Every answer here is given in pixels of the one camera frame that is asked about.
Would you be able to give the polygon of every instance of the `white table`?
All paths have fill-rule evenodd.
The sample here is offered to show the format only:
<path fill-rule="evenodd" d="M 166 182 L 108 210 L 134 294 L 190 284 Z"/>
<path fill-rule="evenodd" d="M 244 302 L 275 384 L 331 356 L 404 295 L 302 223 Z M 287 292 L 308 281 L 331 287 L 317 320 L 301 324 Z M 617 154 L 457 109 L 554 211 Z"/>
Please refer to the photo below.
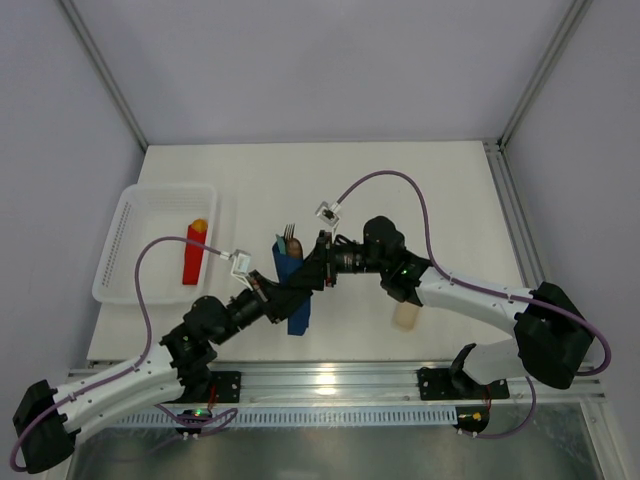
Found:
<path fill-rule="evenodd" d="M 393 168 L 412 176 L 429 207 L 434 252 L 440 263 L 469 275 L 521 285 L 487 159 L 480 142 L 207 145 L 149 148 L 139 183 L 210 183 L 219 193 L 213 245 L 252 254 L 252 267 L 276 278 L 274 234 L 296 223 L 305 252 L 325 224 L 314 216 L 355 180 Z M 370 180 L 343 204 L 339 232 L 361 241 L 364 223 L 386 215 L 405 234 L 407 247 L 426 256 L 415 193 L 394 177 Z M 230 264 L 209 263 L 206 292 L 226 302 L 242 290 Z M 424 308 L 416 328 L 391 326 L 395 302 L 377 275 L 342 275 L 334 289 L 312 297 L 310 328 L 303 337 L 286 325 L 257 321 L 216 348 L 221 360 L 448 360 L 462 346 L 492 343 L 506 335 L 460 315 Z M 157 341 L 182 319 L 189 305 L 150 308 Z M 120 360 L 144 344 L 137 306 L 102 305 L 89 360 Z"/>

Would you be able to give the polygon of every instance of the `blue cloth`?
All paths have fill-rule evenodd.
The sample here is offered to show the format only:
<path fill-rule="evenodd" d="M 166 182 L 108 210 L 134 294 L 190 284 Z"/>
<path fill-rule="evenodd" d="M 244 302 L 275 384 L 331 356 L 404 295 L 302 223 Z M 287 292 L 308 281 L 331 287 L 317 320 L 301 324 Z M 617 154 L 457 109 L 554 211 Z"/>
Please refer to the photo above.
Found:
<path fill-rule="evenodd" d="M 278 244 L 274 243 L 271 247 L 273 253 L 273 261 L 276 264 L 276 273 L 278 281 L 286 283 L 289 275 L 300 268 L 304 262 L 302 258 L 292 258 L 283 255 L 278 250 Z M 301 337 L 309 328 L 309 318 L 311 317 L 311 298 L 296 310 L 296 312 L 287 320 L 287 334 Z"/>

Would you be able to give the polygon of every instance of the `white tray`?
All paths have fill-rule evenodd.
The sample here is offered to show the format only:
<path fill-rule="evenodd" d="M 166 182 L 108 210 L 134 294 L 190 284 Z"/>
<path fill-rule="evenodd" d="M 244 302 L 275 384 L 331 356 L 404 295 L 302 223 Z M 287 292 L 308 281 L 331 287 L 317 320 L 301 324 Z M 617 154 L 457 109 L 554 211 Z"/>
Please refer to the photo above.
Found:
<path fill-rule="evenodd" d="M 138 302 L 133 281 L 136 260 L 152 240 L 167 235 L 185 237 L 198 218 L 208 222 L 211 241 L 216 191 L 210 185 L 131 185 L 122 192 L 102 250 L 93 282 L 93 296 L 103 303 Z M 166 305 L 192 302 L 204 288 L 208 253 L 204 252 L 197 285 L 183 285 L 185 244 L 163 242 L 145 255 L 140 284 L 145 303 Z"/>

